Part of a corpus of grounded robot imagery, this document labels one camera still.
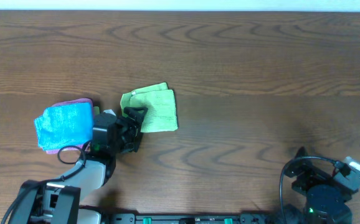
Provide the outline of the green microfiber cloth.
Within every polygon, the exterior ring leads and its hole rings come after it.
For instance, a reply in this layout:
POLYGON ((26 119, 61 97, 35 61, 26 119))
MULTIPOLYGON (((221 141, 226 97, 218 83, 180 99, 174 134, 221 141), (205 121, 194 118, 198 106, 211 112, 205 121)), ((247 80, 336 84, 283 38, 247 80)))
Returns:
POLYGON ((176 100, 173 90, 166 82, 132 90, 121 97, 122 111, 125 107, 146 107, 148 112, 141 126, 142 133, 175 131, 178 129, 176 100))

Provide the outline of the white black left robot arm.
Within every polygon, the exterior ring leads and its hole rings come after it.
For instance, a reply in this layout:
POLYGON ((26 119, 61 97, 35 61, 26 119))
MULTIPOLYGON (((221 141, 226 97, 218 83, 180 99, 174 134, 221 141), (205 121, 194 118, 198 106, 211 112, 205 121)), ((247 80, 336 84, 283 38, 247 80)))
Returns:
POLYGON ((112 223, 112 216, 80 202, 113 175, 118 154, 137 152, 146 107, 126 107, 122 116, 100 113, 92 138, 79 148, 72 168, 55 179, 27 180, 5 212, 3 223, 112 223))

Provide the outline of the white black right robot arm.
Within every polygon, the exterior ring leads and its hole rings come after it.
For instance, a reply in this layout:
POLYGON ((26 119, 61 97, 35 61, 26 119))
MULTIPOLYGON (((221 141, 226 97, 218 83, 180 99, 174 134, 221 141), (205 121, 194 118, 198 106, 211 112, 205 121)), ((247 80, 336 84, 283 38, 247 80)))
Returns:
POLYGON ((281 221, 288 222, 283 202, 284 177, 295 178, 294 191, 306 197, 303 219, 305 223, 351 223, 353 214, 346 202, 353 192, 335 180, 336 174, 347 176, 351 168, 345 162, 322 156, 310 156, 300 147, 295 157, 282 168, 279 180, 281 221), (333 175, 313 165, 313 160, 325 161, 334 167, 333 175))

